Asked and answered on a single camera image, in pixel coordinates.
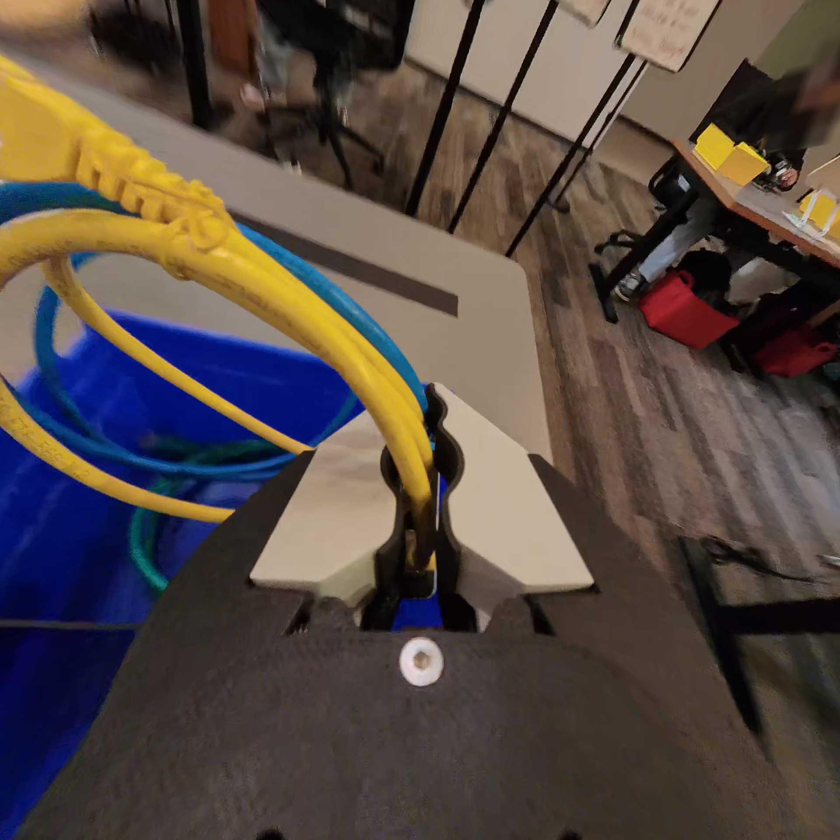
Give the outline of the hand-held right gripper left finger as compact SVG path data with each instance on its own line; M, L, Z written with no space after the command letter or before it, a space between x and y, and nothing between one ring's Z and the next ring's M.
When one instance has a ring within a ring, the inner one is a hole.
M333 599L356 626L403 563L403 504L387 482L384 438L368 412L318 446L261 550L249 581Z

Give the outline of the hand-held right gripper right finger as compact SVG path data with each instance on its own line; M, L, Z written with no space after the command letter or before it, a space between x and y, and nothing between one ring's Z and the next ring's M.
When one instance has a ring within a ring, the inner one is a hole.
M547 488L559 473L446 386L426 394L443 628L476 632L507 600L591 590L594 576Z

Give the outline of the blue plastic bin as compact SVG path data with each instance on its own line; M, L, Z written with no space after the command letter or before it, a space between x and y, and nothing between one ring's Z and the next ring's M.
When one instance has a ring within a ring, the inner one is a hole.
M317 356L112 314L154 352L248 414L305 444L350 389ZM84 328L54 370L89 425L142 457L172 440L218 446L253 435ZM45 465L2 433L2 838L78 749L157 593L130 553L134 508Z

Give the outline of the red storage bag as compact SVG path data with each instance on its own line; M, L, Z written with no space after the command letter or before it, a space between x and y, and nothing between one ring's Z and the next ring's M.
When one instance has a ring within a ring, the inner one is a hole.
M739 326L739 320L699 299L694 277L672 269L640 298L647 326L691 350L704 350Z
M804 324L767 342L752 356L752 362L764 374L792 379L828 363L837 351L835 339Z

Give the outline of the brown background work table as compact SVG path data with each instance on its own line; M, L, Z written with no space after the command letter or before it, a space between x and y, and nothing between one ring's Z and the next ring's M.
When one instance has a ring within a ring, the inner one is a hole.
M838 243L812 223L809 212L800 213L795 195L740 186L713 171L692 143L677 140L672 145L694 191L709 195L721 208L720 241L826 289L831 305L812 318L813 324L838 314Z

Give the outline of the small yellow parts bin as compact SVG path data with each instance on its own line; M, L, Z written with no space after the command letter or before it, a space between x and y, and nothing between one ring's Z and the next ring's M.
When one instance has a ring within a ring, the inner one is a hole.
M713 122L697 137L694 155L720 178L738 186L750 184L770 169L760 152L747 143L734 141Z
M803 196L795 223L808 235L819 239L839 238L839 200L826 190L812 190Z

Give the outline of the black office chair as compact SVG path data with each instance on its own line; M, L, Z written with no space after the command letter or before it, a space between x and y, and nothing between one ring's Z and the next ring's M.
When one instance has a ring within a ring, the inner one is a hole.
M343 187L352 191L354 179L342 143L346 139L371 156L373 173L381 175L384 154L349 123L352 86L361 73L394 71L401 65L413 5L260 1L255 9L255 89L265 152L276 157L277 143L288 144L289 163L298 165L295 143L313 135L331 148ZM295 53L309 56L313 64L313 100L307 103L288 101Z

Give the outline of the whiteboard with red writing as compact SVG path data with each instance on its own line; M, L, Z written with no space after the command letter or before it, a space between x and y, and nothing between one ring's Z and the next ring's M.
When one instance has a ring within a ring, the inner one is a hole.
M671 74L682 71L721 1L633 1L615 47Z

